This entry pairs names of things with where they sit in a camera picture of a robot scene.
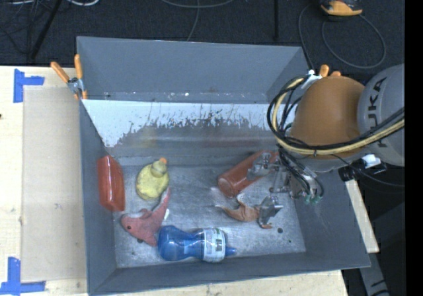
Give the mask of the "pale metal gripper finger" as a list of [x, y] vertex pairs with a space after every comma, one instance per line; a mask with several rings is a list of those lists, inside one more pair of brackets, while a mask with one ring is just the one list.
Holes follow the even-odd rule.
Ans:
[[276, 216], [282, 208], [277, 196], [266, 196], [259, 206], [258, 224], [261, 227], [271, 227], [270, 218]]
[[247, 170], [247, 179], [256, 180], [267, 176], [280, 168], [279, 155], [275, 152], [263, 152], [255, 159]]

